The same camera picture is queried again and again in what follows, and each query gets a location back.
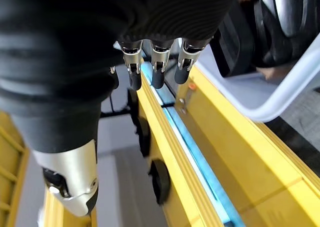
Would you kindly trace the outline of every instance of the black caster wheel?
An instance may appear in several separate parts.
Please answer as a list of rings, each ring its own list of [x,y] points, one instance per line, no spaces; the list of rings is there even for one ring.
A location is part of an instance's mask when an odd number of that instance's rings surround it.
[[[140,151],[143,157],[149,156],[151,133],[148,121],[145,118],[138,117],[136,119],[136,133],[139,135]]]
[[[152,186],[156,202],[162,205],[169,196],[171,182],[166,164],[161,159],[154,159],[150,166],[149,176],[152,176]]]

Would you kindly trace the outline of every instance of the black rubber sleeve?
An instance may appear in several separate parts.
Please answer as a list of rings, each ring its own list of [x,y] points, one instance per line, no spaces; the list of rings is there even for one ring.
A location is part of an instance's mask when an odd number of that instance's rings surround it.
[[[165,83],[165,72],[162,72],[161,69],[157,71],[152,71],[152,86],[156,89],[162,88]]]
[[[190,73],[190,71],[187,71],[186,67],[184,67],[180,70],[179,67],[177,66],[175,73],[174,73],[175,82],[179,85],[184,84],[188,80],[189,73]]]
[[[141,82],[141,73],[132,72],[132,74],[129,74],[129,82],[130,86],[133,90],[138,91],[141,88],[142,82]]]

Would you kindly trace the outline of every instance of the white plastic bin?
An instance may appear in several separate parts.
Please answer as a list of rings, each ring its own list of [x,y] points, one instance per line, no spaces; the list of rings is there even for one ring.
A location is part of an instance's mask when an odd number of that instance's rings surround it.
[[[223,78],[209,45],[195,65],[239,112],[253,121],[268,122],[302,90],[320,86],[320,34],[280,83],[267,82],[260,73]]]

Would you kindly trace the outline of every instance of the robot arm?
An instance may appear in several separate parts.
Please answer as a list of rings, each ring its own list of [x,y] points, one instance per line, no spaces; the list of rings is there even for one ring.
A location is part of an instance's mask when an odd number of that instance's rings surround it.
[[[161,88],[173,40],[183,38],[175,74],[183,84],[232,1],[0,0],[0,108],[70,212],[84,216],[97,201],[97,128],[113,66],[124,59],[138,90],[149,39]]]

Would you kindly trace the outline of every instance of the gray floor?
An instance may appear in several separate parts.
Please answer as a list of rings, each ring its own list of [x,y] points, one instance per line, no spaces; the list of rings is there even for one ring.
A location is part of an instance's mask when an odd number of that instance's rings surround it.
[[[115,109],[127,102],[129,77],[124,66],[117,67],[120,86],[112,93]],[[110,111],[108,100],[103,111]],[[138,145],[129,116],[102,119],[98,128],[99,197],[97,222],[103,227],[166,227],[164,213],[156,204],[148,166]],[[36,227],[43,205],[44,183],[33,156],[27,167],[16,227]]]
[[[281,117],[320,151],[320,93],[303,91]]]

